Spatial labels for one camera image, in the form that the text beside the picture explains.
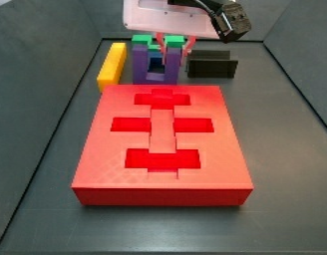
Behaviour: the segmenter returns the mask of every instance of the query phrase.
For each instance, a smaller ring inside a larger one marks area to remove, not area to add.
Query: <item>red shape sorter box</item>
[[[252,182],[219,87],[106,87],[71,188],[85,205],[240,205]]]

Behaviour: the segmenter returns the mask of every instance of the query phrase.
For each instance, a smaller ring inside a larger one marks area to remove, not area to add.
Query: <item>toy block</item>
[[[181,48],[184,45],[184,37],[182,36],[164,36],[165,46],[169,48]]]
[[[134,35],[132,38],[132,44],[150,45],[153,41],[152,35]]]
[[[84,205],[240,205],[252,182],[217,86],[106,86],[71,189]]]
[[[102,69],[97,76],[100,92],[104,91],[106,85],[116,85],[120,81],[120,76],[124,69],[126,59],[126,44],[113,43]]]
[[[165,63],[162,65],[162,54],[149,52],[146,45],[133,45],[133,83],[141,85],[174,85],[180,67],[181,50],[168,48],[165,52]]]
[[[192,50],[186,56],[189,78],[233,78],[236,60],[229,60],[229,51]]]

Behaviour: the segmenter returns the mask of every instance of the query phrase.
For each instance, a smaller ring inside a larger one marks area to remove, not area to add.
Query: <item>green piece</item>
[[[148,45],[148,50],[150,52],[157,52],[160,50],[160,45],[158,44],[149,44]]]
[[[181,48],[184,45],[182,36],[164,36],[164,43],[166,47]]]
[[[132,38],[132,45],[144,44],[149,45],[152,43],[153,36],[152,35],[134,35]]]

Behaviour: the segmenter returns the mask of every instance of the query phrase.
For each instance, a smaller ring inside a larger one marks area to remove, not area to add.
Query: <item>gray floor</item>
[[[1,252],[327,251],[327,129],[259,43],[229,49],[219,84],[255,190],[239,208],[82,207],[69,188],[98,102],[104,42],[2,240]],[[130,82],[128,61],[121,83]]]

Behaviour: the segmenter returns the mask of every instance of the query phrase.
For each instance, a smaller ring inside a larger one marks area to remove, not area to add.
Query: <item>purple block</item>
[[[181,51],[166,48],[164,74],[149,73],[149,51],[146,45],[133,45],[133,84],[174,85],[177,83]]]

